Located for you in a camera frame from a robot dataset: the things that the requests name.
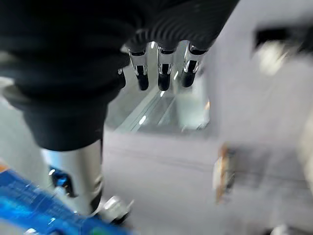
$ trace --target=silver metal cylinder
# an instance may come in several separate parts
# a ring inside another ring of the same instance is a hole
[[[139,75],[138,66],[143,67],[143,75],[146,75],[148,72],[147,50],[143,51],[142,53],[142,55],[133,55],[129,50],[129,56],[136,75]]]
[[[102,190],[101,143],[97,141],[73,151],[41,150],[45,162],[50,166],[50,175],[56,170],[68,175],[74,196],[57,187],[58,196],[72,210],[90,215],[94,212],[91,202]]]

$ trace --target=blurry background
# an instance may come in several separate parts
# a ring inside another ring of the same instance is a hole
[[[133,71],[125,73],[133,89],[124,91],[127,99],[110,106],[111,114],[124,116],[109,115],[107,120],[105,194],[135,200],[130,221],[143,235],[257,235],[282,222],[313,231],[313,197],[297,159],[312,109],[312,63],[292,61],[267,77],[259,72],[252,53],[257,26],[294,24],[312,13],[310,0],[240,1],[198,72],[206,79],[211,101],[209,124],[203,130],[182,135],[177,113],[164,116],[175,96],[166,92],[160,97],[156,91],[152,100],[162,98],[165,107],[160,103],[151,114],[134,115],[134,123],[121,134],[125,128],[118,130],[120,125],[148,94],[138,91]],[[149,57],[149,70],[153,60],[156,65],[156,56]],[[153,82],[156,77],[150,76]],[[161,114],[175,135],[156,128]],[[138,126],[143,115],[147,122]],[[225,141],[237,150],[240,172],[228,201],[216,205],[212,168]],[[46,166],[21,114],[3,105],[0,153],[24,177],[48,187]],[[22,233],[6,223],[0,224],[0,231]]]

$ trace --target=brown object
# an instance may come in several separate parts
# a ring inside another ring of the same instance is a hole
[[[225,180],[225,161],[227,157],[228,148],[227,145],[224,143],[220,150],[219,150],[219,158],[221,158],[221,184],[219,185],[218,189],[216,190],[216,203],[220,203],[222,200],[222,196],[224,194],[224,180]]]

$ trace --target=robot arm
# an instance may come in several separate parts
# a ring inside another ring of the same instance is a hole
[[[101,174],[103,125],[108,103],[125,86],[122,68],[131,61],[147,89],[146,44],[156,42],[165,91],[176,46],[188,40],[182,85],[191,86],[238,1],[1,1],[0,76],[14,79],[3,95],[23,112],[53,185],[74,211],[104,211],[110,220],[128,213],[116,198],[103,199]]]

